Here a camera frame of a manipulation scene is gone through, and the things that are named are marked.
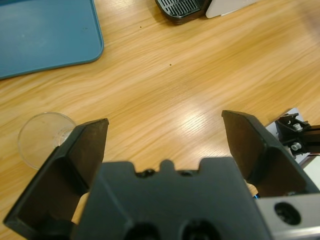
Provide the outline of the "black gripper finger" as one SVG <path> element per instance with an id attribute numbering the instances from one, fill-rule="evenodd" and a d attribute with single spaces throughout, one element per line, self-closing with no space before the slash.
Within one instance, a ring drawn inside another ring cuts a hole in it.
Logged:
<path id="1" fill-rule="evenodd" d="M 106 118 L 77 125 L 34 175 L 4 225 L 19 235 L 72 235 L 78 203 L 104 158 L 108 125 Z"/>
<path id="2" fill-rule="evenodd" d="M 320 190 L 285 147 L 254 116 L 223 110 L 230 153 L 261 197 L 318 194 Z"/>

